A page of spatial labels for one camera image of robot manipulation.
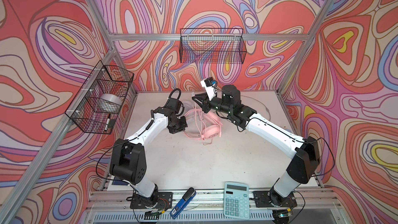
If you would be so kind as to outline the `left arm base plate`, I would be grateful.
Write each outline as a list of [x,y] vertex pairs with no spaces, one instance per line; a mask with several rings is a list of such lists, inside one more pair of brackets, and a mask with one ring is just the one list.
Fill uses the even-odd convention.
[[126,200],[130,202],[130,209],[169,209],[173,204],[173,193],[171,191],[155,192],[150,198],[134,193]]

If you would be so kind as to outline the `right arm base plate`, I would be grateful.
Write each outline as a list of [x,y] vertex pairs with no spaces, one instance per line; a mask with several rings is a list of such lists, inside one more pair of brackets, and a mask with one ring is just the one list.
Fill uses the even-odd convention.
[[254,191],[253,201],[256,207],[276,207],[276,208],[295,208],[297,207],[297,202],[293,191],[287,197],[281,197],[275,191]]

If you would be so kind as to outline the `pink cat-ear headphones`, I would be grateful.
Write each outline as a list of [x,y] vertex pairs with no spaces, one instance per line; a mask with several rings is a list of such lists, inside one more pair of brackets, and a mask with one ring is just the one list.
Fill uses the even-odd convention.
[[209,143],[203,143],[208,145],[212,143],[212,140],[216,137],[222,136],[221,118],[212,112],[204,113],[201,109],[193,108],[185,113],[187,123],[191,122],[194,127],[197,128],[197,132],[184,131],[184,135],[192,140],[206,141],[210,140]]

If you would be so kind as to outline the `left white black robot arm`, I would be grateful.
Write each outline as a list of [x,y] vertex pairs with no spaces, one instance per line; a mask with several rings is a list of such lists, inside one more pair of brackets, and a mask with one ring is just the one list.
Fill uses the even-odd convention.
[[151,111],[151,118],[136,133],[126,140],[118,139],[112,148],[110,175],[129,183],[139,196],[156,198],[157,185],[146,176],[146,146],[165,129],[170,134],[186,129],[186,118],[180,112],[182,109],[183,103],[179,98],[169,97],[164,106]]

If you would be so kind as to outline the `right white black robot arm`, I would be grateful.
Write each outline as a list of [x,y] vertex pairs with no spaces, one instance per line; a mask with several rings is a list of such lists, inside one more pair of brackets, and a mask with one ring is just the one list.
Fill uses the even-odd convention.
[[288,198],[301,184],[307,184],[314,175],[320,164],[318,141],[310,136],[303,138],[268,121],[241,102],[241,93],[234,85],[223,86],[221,97],[218,97],[216,84],[211,77],[202,80],[205,92],[192,97],[202,111],[224,113],[229,122],[262,137],[290,158],[286,171],[268,192],[273,204],[280,205],[281,200]]

